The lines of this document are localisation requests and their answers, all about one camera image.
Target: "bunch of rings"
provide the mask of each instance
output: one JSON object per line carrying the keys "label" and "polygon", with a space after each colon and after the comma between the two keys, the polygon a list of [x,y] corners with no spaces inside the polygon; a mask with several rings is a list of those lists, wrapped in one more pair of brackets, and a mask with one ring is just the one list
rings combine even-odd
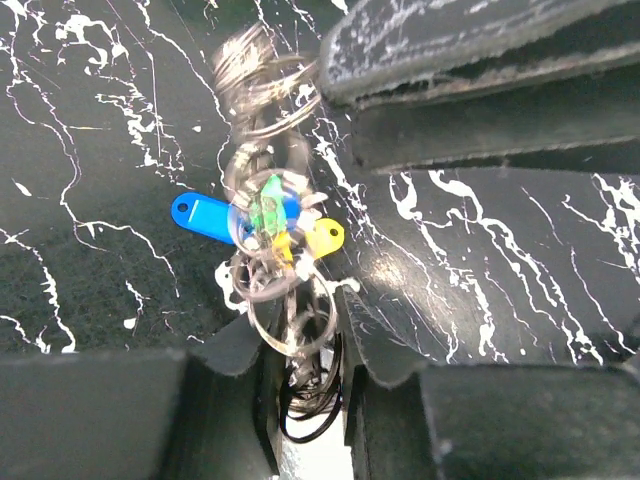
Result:
{"label": "bunch of rings", "polygon": [[[231,204],[229,231],[238,249],[231,259],[233,287],[247,301],[249,321],[260,336],[289,357],[280,389],[280,426],[291,440],[306,443],[328,428],[341,407],[336,304],[315,266],[317,247],[308,240],[321,216],[315,206],[327,197],[312,189],[311,148],[298,131],[321,101],[313,86],[317,64],[309,55],[279,56],[276,39],[261,24],[231,37],[214,54],[213,64],[213,87],[237,145],[223,179]],[[287,202],[297,205],[297,215],[287,214]],[[311,288],[304,290],[310,294],[301,305],[296,290],[303,284]],[[318,297],[326,298],[322,306]],[[256,314],[256,304],[278,298],[287,316],[282,338],[271,335]],[[333,350],[328,368],[321,366],[324,347]],[[292,417],[291,411],[300,416]],[[287,417],[305,420],[320,413],[329,416],[313,434],[288,434]]]}

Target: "black marble surface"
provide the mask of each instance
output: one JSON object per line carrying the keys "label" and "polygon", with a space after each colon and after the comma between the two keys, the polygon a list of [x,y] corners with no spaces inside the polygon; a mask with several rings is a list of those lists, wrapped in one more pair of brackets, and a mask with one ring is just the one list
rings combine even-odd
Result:
{"label": "black marble surface", "polygon": [[[317,51],[352,5],[0,1],[0,350],[195,345],[237,316],[233,248],[169,215],[188,189],[222,198],[233,148],[207,60],[257,20],[283,49]],[[373,177],[352,166],[344,115],[322,109],[307,127],[313,177],[348,229],[326,267],[401,342],[450,363],[637,348],[637,178]]]}

